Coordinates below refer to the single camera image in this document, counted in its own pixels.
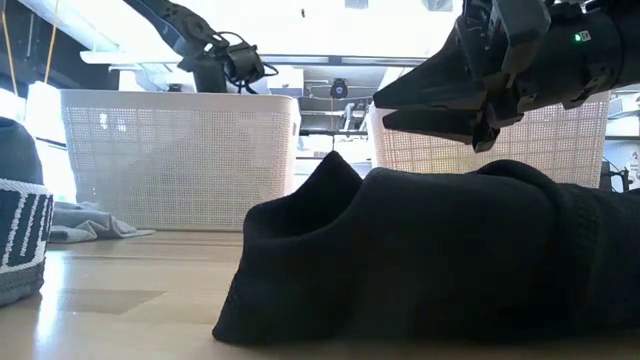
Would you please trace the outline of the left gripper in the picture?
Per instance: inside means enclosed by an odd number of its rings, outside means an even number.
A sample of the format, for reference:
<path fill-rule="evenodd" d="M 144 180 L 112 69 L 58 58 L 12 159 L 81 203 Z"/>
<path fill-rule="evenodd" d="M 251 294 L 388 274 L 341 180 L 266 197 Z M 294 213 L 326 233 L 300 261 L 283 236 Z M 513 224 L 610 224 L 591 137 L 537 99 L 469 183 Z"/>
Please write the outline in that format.
<path fill-rule="evenodd" d="M 196 61 L 192 73 L 198 93 L 227 92 L 224 64 L 221 61 Z"/>

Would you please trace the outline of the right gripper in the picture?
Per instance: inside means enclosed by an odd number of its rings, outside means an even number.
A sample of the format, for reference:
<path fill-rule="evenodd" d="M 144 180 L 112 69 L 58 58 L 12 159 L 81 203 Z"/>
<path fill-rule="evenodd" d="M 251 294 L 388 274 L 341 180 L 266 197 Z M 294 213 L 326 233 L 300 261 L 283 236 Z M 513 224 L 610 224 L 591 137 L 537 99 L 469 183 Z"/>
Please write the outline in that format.
<path fill-rule="evenodd" d="M 620 75 L 620 1 L 466 1 L 442 48 L 377 91 L 382 109 L 479 110 L 494 128 L 582 105 Z"/>

